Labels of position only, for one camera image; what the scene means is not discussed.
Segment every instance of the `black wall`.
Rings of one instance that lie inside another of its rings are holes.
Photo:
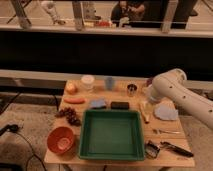
[[[0,69],[213,81],[213,39],[0,32]]]

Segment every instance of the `grapes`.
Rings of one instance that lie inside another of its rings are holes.
[[[64,109],[61,109],[58,114],[55,115],[57,118],[66,117],[68,123],[70,125],[80,126],[81,121],[77,117],[76,111],[73,108],[66,107]]]

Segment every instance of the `green tray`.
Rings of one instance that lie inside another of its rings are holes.
[[[85,111],[79,158],[144,160],[144,141],[139,113],[130,110]]]

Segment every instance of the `orange bowl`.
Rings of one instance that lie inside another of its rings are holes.
[[[54,129],[47,138],[47,147],[55,154],[63,154],[68,151],[75,142],[75,135],[68,127]]]

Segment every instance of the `glass panel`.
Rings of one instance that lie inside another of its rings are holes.
[[[25,13],[32,26],[74,26],[71,1],[31,1]]]
[[[186,30],[213,30],[212,0],[179,0],[173,28]]]
[[[157,27],[164,18],[167,2],[82,1],[83,18],[88,27]]]
[[[15,10],[10,0],[0,1],[0,24],[14,25],[11,21],[16,17]]]

